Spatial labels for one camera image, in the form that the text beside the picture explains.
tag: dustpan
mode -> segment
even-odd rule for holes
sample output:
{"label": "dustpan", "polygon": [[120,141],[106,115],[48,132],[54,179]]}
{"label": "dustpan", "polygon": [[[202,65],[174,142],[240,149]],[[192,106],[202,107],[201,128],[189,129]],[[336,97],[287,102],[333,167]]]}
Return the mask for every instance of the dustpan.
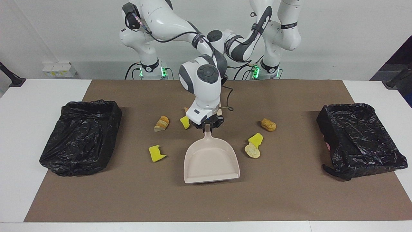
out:
{"label": "dustpan", "polygon": [[232,146],[224,140],[213,138],[208,125],[204,134],[203,139],[194,142],[186,151],[185,183],[239,178],[239,163]]}

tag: white wall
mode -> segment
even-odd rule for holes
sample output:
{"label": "white wall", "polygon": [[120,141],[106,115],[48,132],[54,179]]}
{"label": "white wall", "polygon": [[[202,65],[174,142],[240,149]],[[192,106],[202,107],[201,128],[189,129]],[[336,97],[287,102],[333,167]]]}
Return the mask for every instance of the white wall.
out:
{"label": "white wall", "polygon": [[[123,78],[129,64],[138,61],[118,38],[124,28],[120,10],[126,2],[0,0],[0,60],[26,78],[44,78],[42,62],[53,56],[71,61],[80,78]],[[248,0],[172,3],[178,15],[205,34],[228,28],[247,35],[253,23]],[[23,16],[15,13],[19,10]],[[24,19],[30,25],[24,26]],[[302,44],[285,52],[282,78],[368,80],[411,36],[411,21],[410,0],[306,0],[299,20]],[[175,73],[181,63],[198,55],[184,42],[156,44],[156,49]],[[261,41],[253,58],[263,51]],[[0,80],[5,78],[0,73]]]}

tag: yellow sponge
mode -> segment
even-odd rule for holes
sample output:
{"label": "yellow sponge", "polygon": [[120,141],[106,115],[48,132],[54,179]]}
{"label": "yellow sponge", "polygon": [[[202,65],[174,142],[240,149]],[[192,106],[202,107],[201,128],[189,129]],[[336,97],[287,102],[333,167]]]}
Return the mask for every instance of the yellow sponge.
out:
{"label": "yellow sponge", "polygon": [[259,146],[262,144],[263,136],[260,133],[257,133],[256,135],[252,136],[248,141],[252,143],[256,148],[259,148]]}
{"label": "yellow sponge", "polygon": [[157,161],[163,159],[164,157],[166,157],[166,155],[161,155],[160,154],[159,147],[160,147],[160,145],[149,147],[150,156],[152,157],[153,162],[157,162]]}
{"label": "yellow sponge", "polygon": [[189,123],[189,118],[187,116],[184,116],[183,118],[180,119],[180,122],[183,124],[183,126],[185,127],[185,129],[188,129],[190,126]]}

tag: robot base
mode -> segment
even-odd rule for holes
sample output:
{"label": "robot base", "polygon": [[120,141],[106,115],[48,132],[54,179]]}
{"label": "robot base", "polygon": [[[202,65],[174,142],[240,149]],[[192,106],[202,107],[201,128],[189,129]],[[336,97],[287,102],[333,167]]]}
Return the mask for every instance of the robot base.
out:
{"label": "robot base", "polygon": [[138,78],[141,80],[169,80],[169,72],[165,70],[167,67],[166,62],[160,61],[160,64],[152,72],[147,72],[145,69],[140,68]]}
{"label": "robot base", "polygon": [[268,79],[280,79],[283,73],[282,69],[276,70],[274,73],[260,72],[257,78],[253,76],[253,72],[249,74],[249,80],[268,80]]}

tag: brown paper mat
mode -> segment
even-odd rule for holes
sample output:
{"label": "brown paper mat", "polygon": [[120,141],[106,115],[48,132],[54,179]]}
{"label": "brown paper mat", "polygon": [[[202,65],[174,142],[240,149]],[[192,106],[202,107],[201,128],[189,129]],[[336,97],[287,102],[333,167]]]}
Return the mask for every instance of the brown paper mat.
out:
{"label": "brown paper mat", "polygon": [[[85,177],[50,171],[26,222],[180,222],[264,220],[412,220],[412,203],[395,173],[341,182],[322,171],[330,164],[316,123],[325,104],[353,103],[342,81],[266,80],[228,82],[235,88],[213,132],[229,142],[241,177],[186,185],[186,149],[203,134],[179,122],[194,96],[179,81],[92,81],[84,101],[114,100],[123,118],[107,169]],[[226,100],[228,91],[222,90]],[[170,126],[154,133],[167,115]],[[258,121],[275,121],[266,132]],[[248,158],[247,139],[264,136],[259,159]],[[152,163],[148,147],[168,156]]]}

